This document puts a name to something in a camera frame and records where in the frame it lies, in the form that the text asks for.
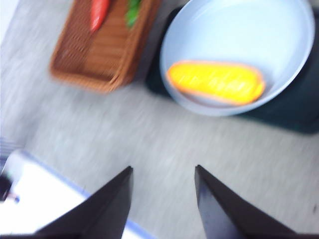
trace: wicker basket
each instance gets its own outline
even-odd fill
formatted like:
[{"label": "wicker basket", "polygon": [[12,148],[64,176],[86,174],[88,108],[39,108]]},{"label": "wicker basket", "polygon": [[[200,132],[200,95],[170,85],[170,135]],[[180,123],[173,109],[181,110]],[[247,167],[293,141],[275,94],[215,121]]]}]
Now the wicker basket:
[{"label": "wicker basket", "polygon": [[62,81],[109,92],[132,81],[160,0],[142,0],[129,29],[128,0],[111,0],[101,28],[90,32],[91,0],[74,0],[51,58],[50,71]]}]

